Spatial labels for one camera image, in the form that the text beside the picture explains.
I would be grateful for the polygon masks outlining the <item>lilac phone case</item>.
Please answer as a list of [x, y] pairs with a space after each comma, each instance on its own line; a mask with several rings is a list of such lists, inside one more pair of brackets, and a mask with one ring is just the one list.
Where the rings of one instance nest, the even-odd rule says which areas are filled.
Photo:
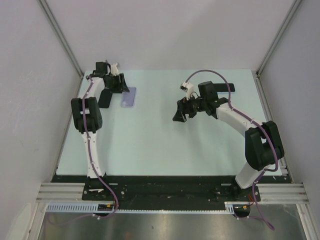
[[128, 89], [129, 89], [129, 92], [122, 93], [122, 99], [120, 104], [122, 108], [133, 108], [135, 105], [137, 88], [129, 87]]

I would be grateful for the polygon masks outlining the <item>black phone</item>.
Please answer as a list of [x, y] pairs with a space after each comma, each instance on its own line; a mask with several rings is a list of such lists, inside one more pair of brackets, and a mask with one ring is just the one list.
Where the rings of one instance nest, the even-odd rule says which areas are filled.
[[214, 87], [219, 93], [234, 93], [236, 91], [235, 85], [233, 83], [229, 83], [228, 85], [226, 83], [215, 83]]

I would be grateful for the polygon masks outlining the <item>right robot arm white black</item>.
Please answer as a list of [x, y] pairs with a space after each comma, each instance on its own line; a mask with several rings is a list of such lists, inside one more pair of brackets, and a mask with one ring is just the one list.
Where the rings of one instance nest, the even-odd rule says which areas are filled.
[[279, 160], [285, 155], [278, 126], [272, 120], [267, 122], [256, 121], [238, 109], [231, 107], [229, 99], [219, 97], [211, 81], [198, 85], [199, 96], [194, 96], [194, 86], [183, 82], [180, 89], [186, 96], [177, 101], [177, 111], [172, 118], [174, 122], [186, 122], [205, 112], [220, 120], [244, 137], [244, 154], [246, 163], [235, 176], [236, 185], [230, 188], [231, 196], [242, 201], [249, 194], [249, 187], [258, 181], [262, 173], [269, 172], [271, 165], [273, 171], [278, 170]]

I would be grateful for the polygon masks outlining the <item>black smartphone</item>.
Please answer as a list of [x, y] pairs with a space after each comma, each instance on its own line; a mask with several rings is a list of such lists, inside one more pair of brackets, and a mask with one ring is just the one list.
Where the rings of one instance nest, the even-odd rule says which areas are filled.
[[105, 88], [99, 97], [98, 106], [101, 109], [108, 109], [112, 100], [113, 93], [109, 88]]

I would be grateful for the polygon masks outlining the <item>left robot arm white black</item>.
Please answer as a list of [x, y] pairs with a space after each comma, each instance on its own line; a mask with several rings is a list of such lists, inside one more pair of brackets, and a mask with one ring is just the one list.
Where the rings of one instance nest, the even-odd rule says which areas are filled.
[[95, 70], [85, 77], [88, 87], [82, 97], [71, 100], [72, 119], [75, 129], [81, 134], [87, 159], [87, 177], [102, 178], [106, 174], [100, 162], [98, 149], [99, 133], [103, 126], [103, 117], [99, 100], [104, 90], [108, 96], [129, 93], [125, 75], [120, 72], [120, 64], [108, 61], [95, 63]]

